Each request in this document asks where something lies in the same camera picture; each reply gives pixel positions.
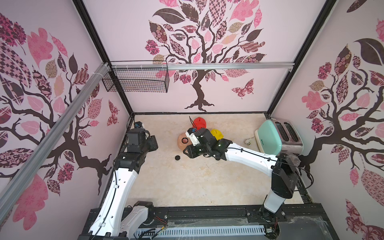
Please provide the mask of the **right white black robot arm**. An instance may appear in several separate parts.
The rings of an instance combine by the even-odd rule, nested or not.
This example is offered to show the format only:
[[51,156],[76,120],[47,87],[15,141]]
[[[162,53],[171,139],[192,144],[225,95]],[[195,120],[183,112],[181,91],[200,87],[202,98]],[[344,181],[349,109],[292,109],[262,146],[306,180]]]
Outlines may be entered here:
[[227,139],[217,140],[205,128],[200,130],[188,129],[186,138],[191,144],[183,150],[183,153],[190,159],[205,156],[212,157],[217,161],[240,163],[271,178],[270,191],[260,208],[261,216],[274,217],[285,200],[293,197],[299,181],[300,169],[294,165],[293,155],[286,153],[269,155],[243,148]]

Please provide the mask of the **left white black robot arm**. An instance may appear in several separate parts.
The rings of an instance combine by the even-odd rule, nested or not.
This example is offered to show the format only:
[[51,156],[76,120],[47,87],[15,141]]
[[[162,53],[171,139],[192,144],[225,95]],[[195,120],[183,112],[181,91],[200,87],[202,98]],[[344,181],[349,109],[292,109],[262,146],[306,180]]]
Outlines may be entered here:
[[125,218],[123,213],[147,153],[158,149],[157,140],[144,128],[131,129],[126,137],[128,142],[115,159],[103,205],[88,232],[79,235],[79,240],[131,240],[143,223],[152,221],[151,202],[137,202]]

